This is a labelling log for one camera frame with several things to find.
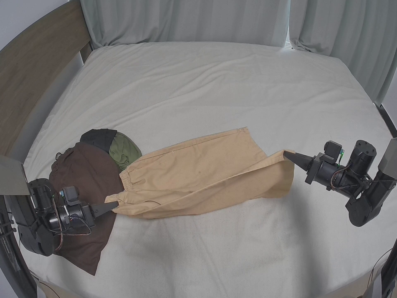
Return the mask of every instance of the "white bed sheet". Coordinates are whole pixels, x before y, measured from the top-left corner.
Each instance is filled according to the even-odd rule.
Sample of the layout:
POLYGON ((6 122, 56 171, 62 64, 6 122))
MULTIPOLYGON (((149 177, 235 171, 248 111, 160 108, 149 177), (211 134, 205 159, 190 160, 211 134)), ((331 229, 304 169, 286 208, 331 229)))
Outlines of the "white bed sheet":
MULTIPOLYGON (((25 161, 46 177, 57 152, 91 128, 113 128, 148 153, 247 126, 268 154, 315 155, 372 143, 374 176, 391 138, 346 66, 309 52, 223 42, 158 42, 95 50, 48 117, 25 161)), ((199 216, 117 215, 91 276, 22 248, 29 268, 84 297, 315 297, 369 271, 397 236, 393 191, 380 215, 350 224, 347 198, 307 185, 199 216)))

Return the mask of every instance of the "curtain fold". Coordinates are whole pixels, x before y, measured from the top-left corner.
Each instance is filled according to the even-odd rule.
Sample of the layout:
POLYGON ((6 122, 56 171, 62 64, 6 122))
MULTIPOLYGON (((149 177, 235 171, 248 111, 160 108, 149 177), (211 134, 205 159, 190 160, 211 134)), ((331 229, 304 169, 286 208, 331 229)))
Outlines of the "curtain fold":
POLYGON ((290 0, 80 0, 93 47, 223 41, 284 47, 290 0))
POLYGON ((291 0, 296 50, 340 58, 380 105, 395 70, 397 0, 291 0))

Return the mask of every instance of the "beige pants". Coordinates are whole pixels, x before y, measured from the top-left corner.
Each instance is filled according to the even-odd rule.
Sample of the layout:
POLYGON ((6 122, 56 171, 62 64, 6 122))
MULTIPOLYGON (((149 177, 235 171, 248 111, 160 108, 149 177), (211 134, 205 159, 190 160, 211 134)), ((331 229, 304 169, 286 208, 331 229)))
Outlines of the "beige pants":
POLYGON ((105 202, 118 201, 116 213, 146 219, 203 214, 258 197, 283 197, 293 174, 283 151, 266 156, 241 128, 142 156, 120 173, 125 191, 105 202))

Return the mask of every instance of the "wall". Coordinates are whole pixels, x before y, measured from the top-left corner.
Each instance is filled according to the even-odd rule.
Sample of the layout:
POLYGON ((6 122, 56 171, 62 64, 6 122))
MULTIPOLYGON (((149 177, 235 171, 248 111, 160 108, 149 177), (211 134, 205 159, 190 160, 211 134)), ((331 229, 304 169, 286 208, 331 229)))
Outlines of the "wall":
MULTIPOLYGON (((33 22, 37 21, 45 14, 61 6, 67 1, 69 0, 0 0, 0 50, 33 22)), ((81 67, 81 65, 81 57, 80 59, 77 57, 73 60, 73 63, 71 64, 73 69, 71 69, 69 65, 69 70, 66 70, 63 73, 63 78, 59 80, 57 85, 53 87, 52 98, 48 99, 47 96, 47 101, 53 101, 54 99, 57 100, 57 98, 61 95, 65 85, 68 84, 70 79, 75 75, 76 70, 81 67)), ((31 134, 33 139, 36 136, 34 132, 38 132, 42 122, 43 121, 41 120, 35 120, 35 127, 33 127, 34 130, 32 130, 33 135, 31 134)), ((0 295, 4 298, 16 297, 1 269, 0 292, 0 295)))
POLYGON ((394 77, 390 82, 389 89, 387 90, 382 105, 394 126, 397 127, 397 71, 394 73, 394 77))

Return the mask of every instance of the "clothing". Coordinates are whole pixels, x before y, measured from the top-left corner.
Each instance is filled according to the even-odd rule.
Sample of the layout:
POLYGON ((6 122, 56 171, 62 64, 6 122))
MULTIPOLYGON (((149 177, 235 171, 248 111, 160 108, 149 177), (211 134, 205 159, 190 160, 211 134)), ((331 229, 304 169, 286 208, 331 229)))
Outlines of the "clothing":
POLYGON ((109 155, 121 170, 142 156, 141 150, 126 135, 117 132, 109 148, 109 155))
MULTIPOLYGON (((105 197, 123 191, 119 171, 113 159, 103 150, 84 142, 77 142, 51 166, 49 180, 57 191, 76 186, 79 200, 89 204, 103 203, 105 197)), ((87 236, 64 236, 61 249, 55 254, 95 275, 100 253, 106 246, 116 214, 107 212, 95 219, 95 226, 87 236)), ((79 232, 86 232, 85 227, 79 232)))
POLYGON ((80 142, 89 143, 109 153, 110 145, 117 131, 113 129, 91 129, 83 133, 80 142))
POLYGON ((149 153, 120 177, 125 191, 107 196, 116 213, 155 219, 202 214, 258 197, 282 197, 294 164, 267 157, 247 128, 196 138, 149 153))

